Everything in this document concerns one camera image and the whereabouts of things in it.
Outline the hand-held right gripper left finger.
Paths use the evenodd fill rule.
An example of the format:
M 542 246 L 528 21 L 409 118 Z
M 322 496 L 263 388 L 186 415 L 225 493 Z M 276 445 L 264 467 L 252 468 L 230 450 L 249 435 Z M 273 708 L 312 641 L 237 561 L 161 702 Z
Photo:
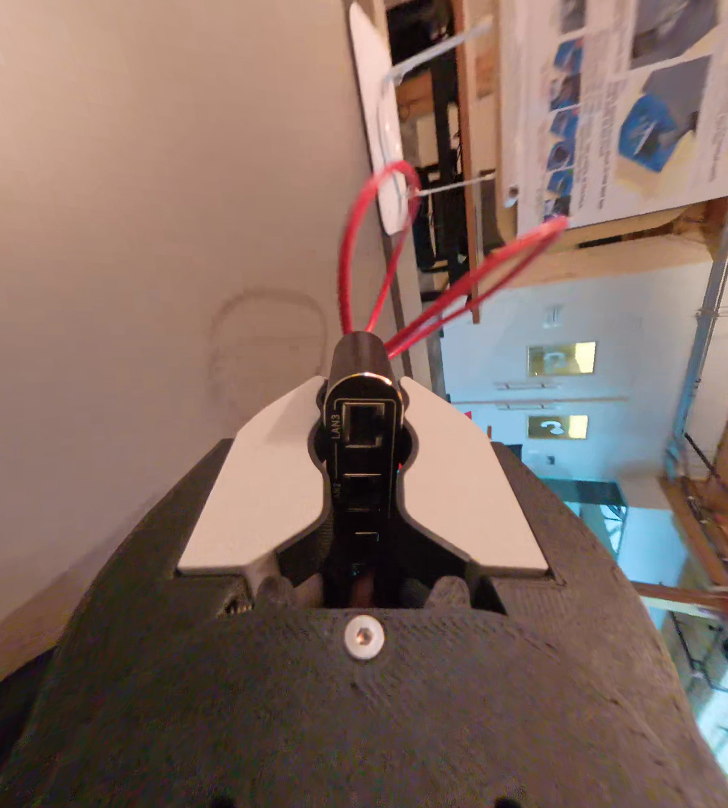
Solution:
M 280 574 L 277 553 L 323 521 L 323 472 L 309 446 L 323 382 L 309 378 L 239 430 L 177 563 L 179 573 L 236 574 L 255 595 L 263 581 Z

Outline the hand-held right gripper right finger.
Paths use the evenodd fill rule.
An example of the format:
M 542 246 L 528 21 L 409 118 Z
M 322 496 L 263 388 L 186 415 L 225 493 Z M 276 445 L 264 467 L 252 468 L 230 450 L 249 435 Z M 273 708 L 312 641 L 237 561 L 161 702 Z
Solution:
M 399 385 L 411 439 L 399 473 L 403 519 L 489 574 L 546 575 L 550 567 L 487 434 L 413 379 Z

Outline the black ethernet hub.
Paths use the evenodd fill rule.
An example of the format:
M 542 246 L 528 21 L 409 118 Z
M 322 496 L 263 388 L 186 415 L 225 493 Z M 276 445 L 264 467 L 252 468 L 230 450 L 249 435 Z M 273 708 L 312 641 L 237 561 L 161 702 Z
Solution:
M 384 342 L 366 330 L 340 338 L 321 403 L 333 539 L 325 599 L 345 608 L 375 575 L 405 454 L 406 401 Z

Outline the white door with window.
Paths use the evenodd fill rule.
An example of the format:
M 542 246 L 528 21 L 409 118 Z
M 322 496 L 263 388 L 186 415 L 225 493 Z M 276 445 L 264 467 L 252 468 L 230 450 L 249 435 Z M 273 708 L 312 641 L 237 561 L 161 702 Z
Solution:
M 617 335 L 596 325 L 546 328 L 520 315 L 483 315 L 447 327 L 441 339 L 446 392 L 453 401 L 625 399 L 635 364 Z
M 541 478 L 613 481 L 661 468 L 672 416 L 628 397 L 456 401 Z

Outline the metal conduit pipe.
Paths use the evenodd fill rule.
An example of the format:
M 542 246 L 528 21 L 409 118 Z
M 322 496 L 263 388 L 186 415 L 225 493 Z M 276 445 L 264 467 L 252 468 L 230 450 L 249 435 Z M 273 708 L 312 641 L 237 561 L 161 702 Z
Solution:
M 715 323 L 719 318 L 725 284 L 728 279 L 728 197 L 725 199 L 725 216 L 718 231 L 712 253 L 712 267 L 707 279 L 699 312 L 691 353 L 685 370 L 669 440 L 664 450 L 664 473 L 675 480 L 681 470 L 682 446 L 693 401 L 702 380 L 707 354 L 712 342 Z

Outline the instruction poster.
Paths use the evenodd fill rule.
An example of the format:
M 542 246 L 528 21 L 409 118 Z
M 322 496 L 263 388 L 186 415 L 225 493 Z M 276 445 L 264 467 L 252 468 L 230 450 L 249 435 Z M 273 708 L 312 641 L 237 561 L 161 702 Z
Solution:
M 522 234 L 728 197 L 728 1 L 496 2 L 500 204 Z

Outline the clear plastic stand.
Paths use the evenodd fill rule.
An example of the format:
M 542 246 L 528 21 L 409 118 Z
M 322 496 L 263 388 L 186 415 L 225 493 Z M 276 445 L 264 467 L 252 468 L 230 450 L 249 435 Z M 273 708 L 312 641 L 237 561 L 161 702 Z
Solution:
M 468 59 L 465 52 L 466 43 L 469 40 L 479 39 L 490 33 L 493 27 L 493 18 L 488 15 L 483 17 L 478 24 L 467 28 L 465 31 L 448 37 L 441 42 L 426 48 L 418 54 L 390 66 L 384 74 L 376 90 L 376 133 L 382 161 L 386 168 L 392 167 L 401 158 L 401 138 L 399 126 L 391 127 L 387 121 L 387 113 L 399 107 L 397 90 L 403 80 L 421 66 L 434 65 L 442 56 L 448 53 L 454 54 L 454 69 L 459 72 L 459 63 L 463 62 L 462 73 L 457 74 L 458 78 L 466 81 L 469 76 Z M 456 93 L 459 122 L 459 145 L 461 147 L 461 168 L 463 170 L 463 180 L 457 183 L 448 183 L 440 189 L 422 191 L 419 188 L 419 181 L 410 182 L 406 180 L 406 186 L 400 185 L 399 179 L 392 176 L 391 183 L 399 199 L 399 205 L 411 210 L 411 205 L 418 202 L 422 197 L 428 197 L 442 191 L 467 188 L 478 183 L 486 182 L 490 179 L 498 178 L 498 169 L 495 168 L 485 175 L 480 175 L 475 171 L 472 160 L 472 146 L 470 145 L 470 108 L 472 97 L 468 87 L 460 86 Z

